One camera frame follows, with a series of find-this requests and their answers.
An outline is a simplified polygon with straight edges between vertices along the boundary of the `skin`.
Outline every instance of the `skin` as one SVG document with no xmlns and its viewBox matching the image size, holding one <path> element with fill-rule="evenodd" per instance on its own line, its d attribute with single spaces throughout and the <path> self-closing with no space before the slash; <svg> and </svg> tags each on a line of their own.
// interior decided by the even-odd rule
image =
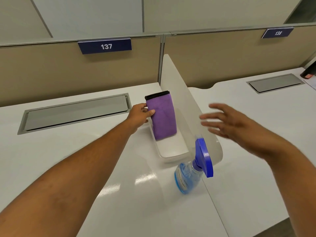
<svg viewBox="0 0 316 237">
<path fill-rule="evenodd" d="M 294 145 L 225 104 L 210 104 L 220 112 L 200 116 L 209 132 L 231 139 L 264 159 L 285 202 L 297 237 L 316 235 L 316 168 Z"/>
<path fill-rule="evenodd" d="M 76 236 L 130 135 L 155 113 L 134 105 L 104 136 L 54 165 L 0 213 L 0 236 Z"/>
</svg>

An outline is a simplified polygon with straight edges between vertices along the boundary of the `gray metal cover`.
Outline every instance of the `gray metal cover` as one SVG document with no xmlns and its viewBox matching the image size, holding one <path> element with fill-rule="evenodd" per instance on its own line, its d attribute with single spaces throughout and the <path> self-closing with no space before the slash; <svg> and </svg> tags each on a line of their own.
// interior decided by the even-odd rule
<svg viewBox="0 0 316 237">
<path fill-rule="evenodd" d="M 27 110 L 18 134 L 129 112 L 128 94 Z"/>
<path fill-rule="evenodd" d="M 303 82 L 293 74 L 275 76 L 247 82 L 258 93 L 301 85 Z"/>
</svg>

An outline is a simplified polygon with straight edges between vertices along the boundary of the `person's left arm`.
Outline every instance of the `person's left arm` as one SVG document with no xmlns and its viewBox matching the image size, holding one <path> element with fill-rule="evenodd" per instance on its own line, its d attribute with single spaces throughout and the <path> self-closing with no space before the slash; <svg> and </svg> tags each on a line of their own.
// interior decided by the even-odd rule
<svg viewBox="0 0 316 237">
<path fill-rule="evenodd" d="M 155 111 L 134 105 L 104 136 L 54 165 L 0 213 L 0 236 L 76 236 L 129 137 Z"/>
</svg>

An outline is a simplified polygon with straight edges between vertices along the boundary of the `person's right arm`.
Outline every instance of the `person's right arm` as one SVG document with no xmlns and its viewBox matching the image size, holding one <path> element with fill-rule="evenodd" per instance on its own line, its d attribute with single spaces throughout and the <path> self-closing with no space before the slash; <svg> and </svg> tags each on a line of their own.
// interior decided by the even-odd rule
<svg viewBox="0 0 316 237">
<path fill-rule="evenodd" d="M 231 139 L 264 159 L 272 169 L 297 237 L 316 236 L 316 168 L 294 145 L 267 130 L 243 113 L 225 104 L 210 104 L 221 110 L 203 114 L 203 126 Z"/>
</svg>

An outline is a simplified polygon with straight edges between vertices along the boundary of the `forearm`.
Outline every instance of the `forearm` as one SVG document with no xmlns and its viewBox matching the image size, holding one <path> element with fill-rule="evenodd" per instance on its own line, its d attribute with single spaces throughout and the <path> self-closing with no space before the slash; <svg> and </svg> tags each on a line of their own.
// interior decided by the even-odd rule
<svg viewBox="0 0 316 237">
<path fill-rule="evenodd" d="M 284 146 L 270 165 L 297 237 L 316 233 L 316 168 L 295 146 Z"/>
<path fill-rule="evenodd" d="M 124 121 L 45 172 L 2 211 L 0 236 L 76 236 L 133 131 Z"/>
</svg>

